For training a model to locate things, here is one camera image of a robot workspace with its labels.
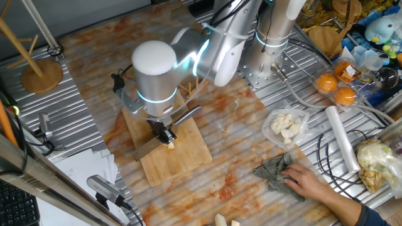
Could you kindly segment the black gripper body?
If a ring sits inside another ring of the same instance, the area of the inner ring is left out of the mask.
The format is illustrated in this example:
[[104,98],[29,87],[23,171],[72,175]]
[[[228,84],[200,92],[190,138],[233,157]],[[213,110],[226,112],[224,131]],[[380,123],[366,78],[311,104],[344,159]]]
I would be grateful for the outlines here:
[[161,131],[166,131],[167,129],[171,129],[171,125],[166,126],[162,122],[148,121],[148,124],[151,126],[151,130],[155,136]]

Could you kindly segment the person's right hand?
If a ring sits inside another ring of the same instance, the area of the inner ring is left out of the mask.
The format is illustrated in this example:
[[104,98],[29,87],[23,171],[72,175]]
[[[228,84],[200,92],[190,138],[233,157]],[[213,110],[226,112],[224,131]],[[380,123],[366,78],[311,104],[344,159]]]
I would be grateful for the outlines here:
[[300,163],[287,166],[280,174],[289,176],[283,181],[305,198],[322,201],[328,192],[328,188],[318,180],[313,171]]

